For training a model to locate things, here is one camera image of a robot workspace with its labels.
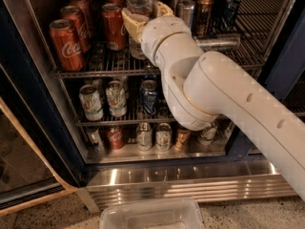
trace clear plastic tray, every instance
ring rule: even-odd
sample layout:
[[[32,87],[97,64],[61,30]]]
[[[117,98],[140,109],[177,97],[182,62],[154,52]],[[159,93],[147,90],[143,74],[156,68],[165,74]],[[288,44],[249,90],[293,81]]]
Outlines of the clear plastic tray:
[[[118,205],[103,211],[100,229],[204,229],[192,198],[163,198]]]

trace refrigerator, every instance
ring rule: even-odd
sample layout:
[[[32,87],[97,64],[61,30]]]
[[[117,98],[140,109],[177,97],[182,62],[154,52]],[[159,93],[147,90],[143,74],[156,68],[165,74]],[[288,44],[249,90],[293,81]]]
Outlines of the refrigerator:
[[[101,23],[105,0],[92,0],[95,34],[85,54],[86,66],[78,72],[62,69],[49,34],[50,23],[60,18],[60,10],[69,0],[0,2],[0,93],[3,108],[8,110],[4,119],[10,116],[6,121],[15,123],[17,133],[26,130],[23,143],[31,143],[28,146],[35,157],[21,158],[25,165],[30,167],[38,158],[39,170],[48,170],[47,177],[33,182],[40,184],[37,190],[29,183],[3,190],[0,204],[4,213],[12,207],[23,208],[33,199],[75,191],[91,212],[154,198],[192,197],[211,202],[296,195],[280,171],[223,115],[216,120],[218,128],[211,144],[202,145],[198,132],[191,132],[185,147],[175,146],[178,125],[163,99],[160,71],[147,60],[133,58],[128,47],[113,51],[105,44]],[[302,0],[241,0],[232,31],[239,35],[240,45],[223,52],[301,119],[305,115],[304,12]],[[92,69],[95,56],[101,63]],[[158,83],[159,107],[166,114],[142,114],[140,83],[152,77]],[[101,79],[105,89],[114,78],[128,79],[127,113],[113,117],[106,102],[103,117],[89,121],[79,99],[80,88],[89,80]],[[136,143],[140,123],[152,127],[148,151],[140,150]],[[166,152],[155,147],[160,123],[169,124],[173,132]],[[107,137],[113,126],[122,127],[124,145],[120,149],[111,148]],[[102,144],[98,146],[92,145],[88,135],[92,128],[99,130]],[[13,154],[20,154],[19,149],[17,145]],[[1,157],[2,174],[8,167],[19,167],[20,162]],[[25,187],[29,194],[22,192]]]

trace floor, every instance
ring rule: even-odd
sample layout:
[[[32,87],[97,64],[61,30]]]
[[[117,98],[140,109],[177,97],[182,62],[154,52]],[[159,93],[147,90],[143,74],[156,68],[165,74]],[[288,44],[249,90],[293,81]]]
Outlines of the floor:
[[[224,201],[199,205],[204,228],[297,229],[304,228],[305,224],[305,202],[299,197]],[[99,220],[100,214],[91,214],[77,194],[71,194],[3,216],[0,218],[0,228],[97,229]]]

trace bottle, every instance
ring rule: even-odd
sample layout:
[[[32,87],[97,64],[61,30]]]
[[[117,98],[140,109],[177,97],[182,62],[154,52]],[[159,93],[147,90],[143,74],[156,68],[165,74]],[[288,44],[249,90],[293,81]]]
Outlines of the bottle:
[[[136,14],[141,14],[150,17],[153,14],[153,0],[126,0],[127,9]],[[145,60],[146,56],[142,52],[141,45],[136,43],[132,37],[129,38],[130,53],[132,57]]]

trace plastic bottle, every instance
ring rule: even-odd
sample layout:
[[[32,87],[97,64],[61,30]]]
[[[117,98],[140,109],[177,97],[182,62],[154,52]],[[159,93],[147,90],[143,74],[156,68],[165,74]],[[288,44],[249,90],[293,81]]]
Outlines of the plastic bottle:
[[[153,14],[153,0],[126,0],[126,7],[132,13],[145,16],[151,16],[151,14]],[[140,60],[146,59],[145,54],[142,52],[141,45],[136,43],[131,36],[129,43],[132,57]]]

